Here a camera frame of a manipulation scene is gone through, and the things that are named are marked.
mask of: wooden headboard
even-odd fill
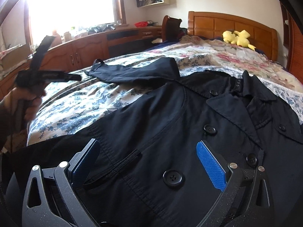
[[[246,30],[251,35],[248,40],[252,45],[264,51],[270,60],[278,58],[277,31],[250,19],[225,13],[189,11],[187,30],[190,36],[209,39],[221,37],[226,30]]]

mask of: pink floral blanket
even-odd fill
[[[272,62],[265,55],[219,40],[183,36],[178,44],[149,52],[179,58],[184,62],[191,58],[199,65],[247,70],[250,74],[303,93],[303,85],[292,74],[283,70],[281,65]]]

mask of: sunlight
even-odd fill
[[[60,35],[71,27],[114,22],[112,0],[28,0],[33,44],[39,44],[54,29]]]

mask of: black coat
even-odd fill
[[[196,145],[203,140],[228,163],[251,168],[247,156],[253,154],[256,166],[264,166],[276,226],[300,199],[303,137],[298,117],[256,76],[245,71],[243,79],[236,79],[205,71],[180,77],[172,58],[142,68],[96,63],[89,74],[154,90],[74,135],[15,153],[16,176],[23,187],[33,165],[55,167],[96,138],[101,152],[78,194],[98,222],[196,226],[221,193],[197,156]],[[183,176],[175,188],[163,180],[171,169]]]

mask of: cabinet door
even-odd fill
[[[72,72],[80,69],[72,51],[72,43],[58,45],[50,49],[42,61],[41,70],[61,70]]]
[[[301,83],[303,83],[303,35],[293,19],[291,19],[291,42],[288,53],[287,65],[289,65],[289,72],[293,74]]]
[[[105,37],[100,34],[90,35],[73,42],[75,60],[82,68],[89,67],[94,60],[104,58]]]
[[[23,63],[21,66],[10,72],[4,79],[0,81],[0,100],[3,99],[13,88],[15,78],[20,70],[25,70],[29,67],[28,60],[26,63]]]

